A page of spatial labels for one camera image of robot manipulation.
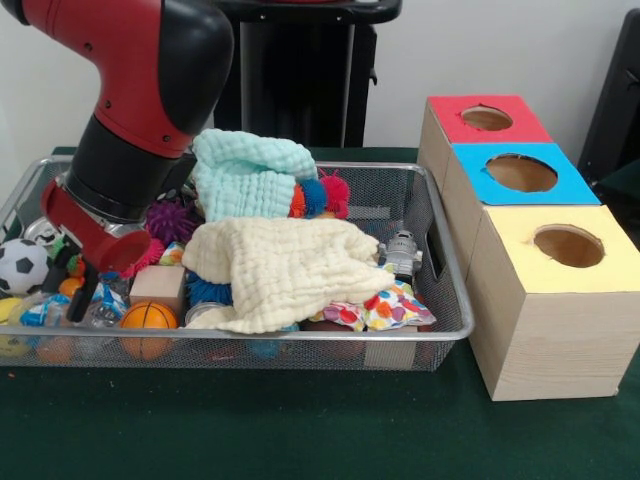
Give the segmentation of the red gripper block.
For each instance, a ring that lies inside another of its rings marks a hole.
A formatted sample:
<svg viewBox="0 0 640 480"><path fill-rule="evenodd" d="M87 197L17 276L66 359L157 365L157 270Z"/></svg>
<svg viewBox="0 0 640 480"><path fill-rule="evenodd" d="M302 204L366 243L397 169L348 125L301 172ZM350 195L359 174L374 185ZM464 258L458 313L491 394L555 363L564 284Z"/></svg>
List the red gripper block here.
<svg viewBox="0 0 640 480"><path fill-rule="evenodd" d="M41 195L41 209L49 222L68 237L62 238L53 250L42 291L58 291L66 279L69 263L80 251L89 263L84 283L74 293L66 314L68 321L80 323L99 284L98 271L122 272L129 269L147 253L151 236L139 226L111 224L90 214L57 180L52 180L45 187Z"/></svg>

